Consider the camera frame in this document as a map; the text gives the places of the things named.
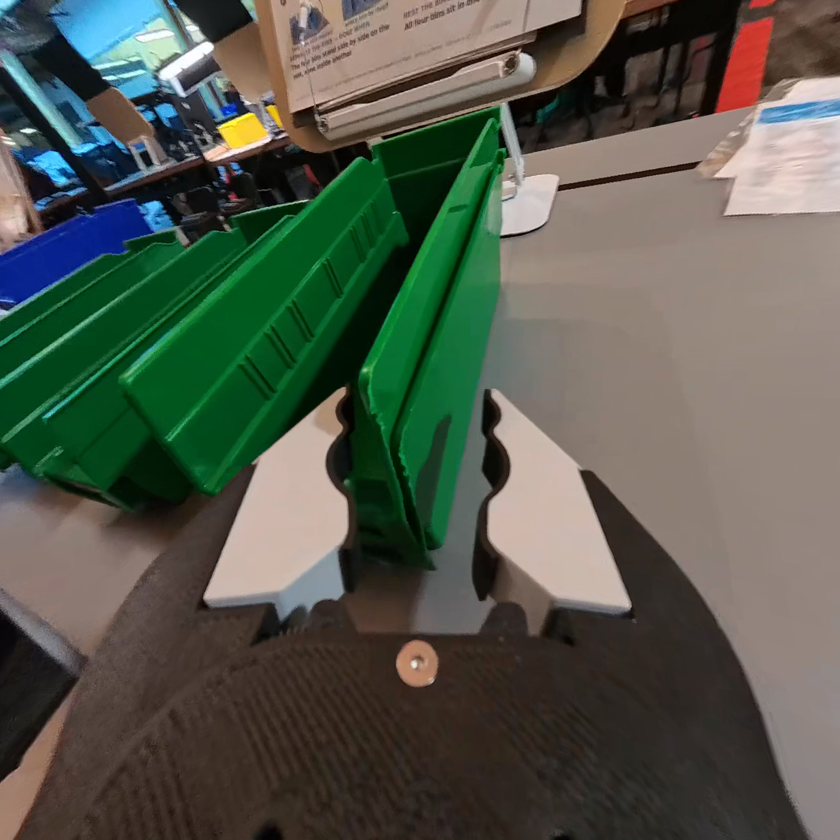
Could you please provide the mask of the orange plastic object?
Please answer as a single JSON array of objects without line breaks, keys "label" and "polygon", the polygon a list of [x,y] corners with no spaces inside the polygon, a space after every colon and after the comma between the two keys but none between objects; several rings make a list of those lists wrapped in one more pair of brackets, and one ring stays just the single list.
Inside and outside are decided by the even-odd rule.
[{"label": "orange plastic object", "polygon": [[713,113],[750,108],[762,96],[779,2],[739,2]]}]

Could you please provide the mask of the green plastic bin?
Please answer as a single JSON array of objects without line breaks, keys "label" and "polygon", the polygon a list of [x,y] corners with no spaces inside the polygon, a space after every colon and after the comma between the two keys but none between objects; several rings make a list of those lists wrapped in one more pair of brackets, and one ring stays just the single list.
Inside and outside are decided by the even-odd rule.
[{"label": "green plastic bin", "polygon": [[494,108],[407,134],[413,163],[395,179],[412,235],[393,340],[408,375],[388,443],[418,562],[443,546],[501,284],[501,116]]},{"label": "green plastic bin", "polygon": [[207,234],[176,260],[175,279],[190,285],[43,415],[54,447],[37,463],[38,478],[124,511],[179,505],[193,493],[189,479],[129,404],[119,378],[215,291],[261,238],[295,220],[307,203],[241,213],[231,232]]},{"label": "green plastic bin", "polygon": [[442,547],[428,553],[430,564],[417,561],[388,443],[413,346],[409,339],[400,350],[393,333],[424,236],[411,233],[395,180],[424,166],[413,163],[417,140],[400,138],[450,120],[384,140],[371,159],[350,163],[120,376],[154,439],[208,496],[348,387],[348,486],[362,551],[430,571]]},{"label": "green plastic bin", "polygon": [[170,268],[190,249],[153,244],[126,255],[89,288],[29,324],[2,347],[2,470],[20,462],[11,437],[37,421],[83,374],[128,342],[177,295]]}]

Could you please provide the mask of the white blue paper sheet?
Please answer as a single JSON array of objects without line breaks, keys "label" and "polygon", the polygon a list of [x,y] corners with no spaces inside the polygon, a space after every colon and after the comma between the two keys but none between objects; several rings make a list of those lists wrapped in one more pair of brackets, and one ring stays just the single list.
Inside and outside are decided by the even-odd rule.
[{"label": "white blue paper sheet", "polygon": [[726,216],[837,214],[839,77],[775,85],[698,172],[728,182]]}]

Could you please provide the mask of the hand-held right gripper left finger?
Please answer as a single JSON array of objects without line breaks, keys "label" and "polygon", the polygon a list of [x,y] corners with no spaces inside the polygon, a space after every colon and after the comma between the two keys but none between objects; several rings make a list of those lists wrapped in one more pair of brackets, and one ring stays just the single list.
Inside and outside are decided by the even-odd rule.
[{"label": "hand-held right gripper left finger", "polygon": [[353,466],[354,404],[331,394],[255,464],[203,600],[272,605],[281,621],[354,592],[361,538]]}]

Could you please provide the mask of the grey desk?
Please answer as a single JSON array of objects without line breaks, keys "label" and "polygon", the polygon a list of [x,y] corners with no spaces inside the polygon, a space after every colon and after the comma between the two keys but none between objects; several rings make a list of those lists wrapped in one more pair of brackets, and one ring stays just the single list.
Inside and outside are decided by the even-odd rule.
[{"label": "grey desk", "polygon": [[[70,700],[12,837],[838,838],[838,213],[722,204],[591,179],[500,243],[433,570],[360,543],[339,600],[207,607],[260,455],[189,480],[79,665],[2,610],[3,788]],[[478,598],[492,388],[581,467],[631,619]]]}]

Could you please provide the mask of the blue plastic bin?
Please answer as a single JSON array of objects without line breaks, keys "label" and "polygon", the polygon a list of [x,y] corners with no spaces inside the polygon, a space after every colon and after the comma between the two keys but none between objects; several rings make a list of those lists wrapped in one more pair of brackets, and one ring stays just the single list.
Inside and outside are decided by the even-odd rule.
[{"label": "blue plastic bin", "polygon": [[124,252],[124,243],[151,235],[140,206],[133,200],[94,208],[1,255],[3,308],[16,306],[92,260]]}]

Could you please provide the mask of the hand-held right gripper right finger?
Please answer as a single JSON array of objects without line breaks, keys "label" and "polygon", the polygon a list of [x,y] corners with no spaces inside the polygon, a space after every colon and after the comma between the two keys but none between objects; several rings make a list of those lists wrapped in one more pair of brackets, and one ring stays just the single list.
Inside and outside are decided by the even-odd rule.
[{"label": "hand-held right gripper right finger", "polygon": [[630,620],[633,605],[581,467],[499,390],[485,390],[472,582],[521,608],[529,634],[571,634],[571,617]]}]

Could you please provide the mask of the printed instruction sheet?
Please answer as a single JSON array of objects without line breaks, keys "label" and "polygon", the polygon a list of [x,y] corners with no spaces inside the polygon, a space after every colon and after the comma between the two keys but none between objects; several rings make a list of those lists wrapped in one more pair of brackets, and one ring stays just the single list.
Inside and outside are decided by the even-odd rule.
[{"label": "printed instruction sheet", "polygon": [[275,1],[289,110],[342,106],[374,91],[585,23],[582,1]]}]

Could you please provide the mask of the yellow plastic bin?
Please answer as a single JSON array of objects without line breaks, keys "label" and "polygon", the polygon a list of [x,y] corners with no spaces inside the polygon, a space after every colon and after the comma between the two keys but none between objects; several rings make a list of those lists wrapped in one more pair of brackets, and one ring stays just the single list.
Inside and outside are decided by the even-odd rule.
[{"label": "yellow plastic bin", "polygon": [[219,123],[217,131],[231,151],[271,139],[263,123],[252,112]]}]

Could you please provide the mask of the wooden document stand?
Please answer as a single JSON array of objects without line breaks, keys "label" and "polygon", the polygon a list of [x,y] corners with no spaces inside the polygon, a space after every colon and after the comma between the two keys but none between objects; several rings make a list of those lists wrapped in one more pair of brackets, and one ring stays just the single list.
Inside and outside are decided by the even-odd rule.
[{"label": "wooden document stand", "polygon": [[260,104],[272,96],[259,24],[243,1],[174,1],[213,45],[213,56],[239,96]]},{"label": "wooden document stand", "polygon": [[123,145],[153,139],[154,128],[131,100],[91,66],[61,33],[31,52],[49,73],[81,99],[92,117]]}]

